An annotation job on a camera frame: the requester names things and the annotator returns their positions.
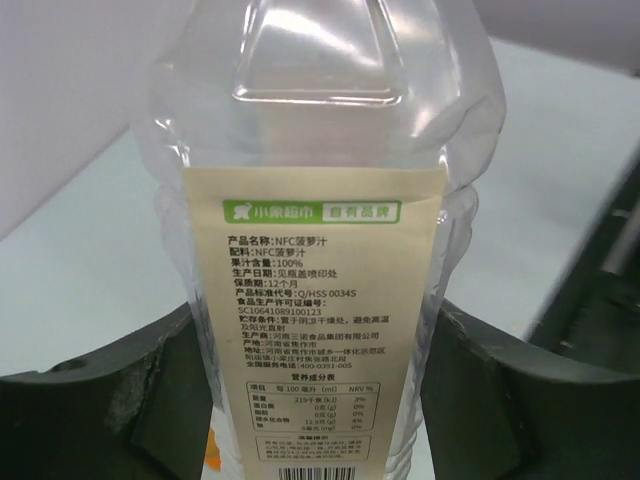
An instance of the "plastic bottle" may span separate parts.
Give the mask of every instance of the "plastic bottle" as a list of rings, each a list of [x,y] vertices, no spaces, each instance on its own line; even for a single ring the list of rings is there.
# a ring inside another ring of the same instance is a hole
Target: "plastic bottle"
[[[449,276],[505,116],[489,39],[471,0],[200,0],[149,69],[134,123],[161,186],[162,238],[198,321],[229,478],[244,478],[227,421],[181,187],[190,166],[444,164],[449,186],[386,480],[406,478],[422,421],[419,386]]]

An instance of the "barcode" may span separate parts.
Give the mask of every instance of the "barcode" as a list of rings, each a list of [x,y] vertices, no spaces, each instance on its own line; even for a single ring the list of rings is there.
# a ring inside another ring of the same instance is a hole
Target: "barcode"
[[[355,480],[355,467],[279,468],[279,480]]]

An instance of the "nutrition facts table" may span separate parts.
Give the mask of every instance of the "nutrition facts table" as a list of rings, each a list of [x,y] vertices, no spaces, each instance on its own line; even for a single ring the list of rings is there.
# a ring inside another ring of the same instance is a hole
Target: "nutrition facts table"
[[[379,383],[248,382],[253,427],[259,432],[364,432],[373,429]]]

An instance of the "green logo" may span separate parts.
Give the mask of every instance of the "green logo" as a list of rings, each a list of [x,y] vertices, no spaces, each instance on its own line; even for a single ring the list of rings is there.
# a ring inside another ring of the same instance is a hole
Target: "green logo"
[[[398,223],[401,203],[225,200],[224,218],[235,224]]]

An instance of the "product label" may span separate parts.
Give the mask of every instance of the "product label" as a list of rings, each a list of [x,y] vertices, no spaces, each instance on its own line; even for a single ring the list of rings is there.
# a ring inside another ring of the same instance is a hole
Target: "product label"
[[[249,480],[383,477],[446,179],[444,169],[185,169]]]

